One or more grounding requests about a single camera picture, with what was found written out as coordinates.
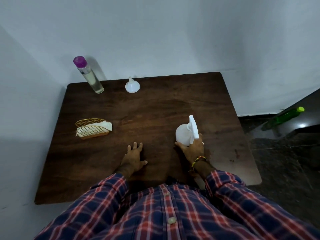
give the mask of clear bottle with purple cap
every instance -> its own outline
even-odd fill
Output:
[[[87,63],[86,59],[83,56],[77,56],[73,59],[73,63],[76,65],[78,70],[81,72],[82,76],[90,84],[94,92],[102,93],[104,88],[94,72],[92,71],[90,65]]]

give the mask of white spray bottle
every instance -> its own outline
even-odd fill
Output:
[[[182,124],[177,128],[176,140],[188,147],[195,139],[199,139],[198,127],[193,115],[190,115],[189,124]]]

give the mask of shirt sleeve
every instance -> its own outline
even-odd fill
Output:
[[[266,239],[320,239],[320,231],[262,195],[249,190],[236,175],[213,171],[206,178],[211,202],[226,217]]]
[[[127,193],[126,179],[113,174],[91,187],[35,239],[90,239],[114,223]]]

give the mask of purple cap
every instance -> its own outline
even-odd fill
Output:
[[[77,68],[85,68],[88,64],[83,56],[77,56],[76,58],[74,58],[73,63],[76,65]]]

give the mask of wooden table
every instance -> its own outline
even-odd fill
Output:
[[[221,73],[137,78],[137,93],[125,90],[127,80],[102,81],[101,94],[88,83],[69,84],[35,197],[36,204],[70,202],[110,175],[127,146],[143,142],[148,165],[130,180],[133,191],[164,182],[168,175],[192,184],[188,165],[174,147],[175,131],[193,115],[207,157],[220,170],[247,184],[261,178]],[[75,137],[75,122],[102,118],[112,122],[106,136]]]

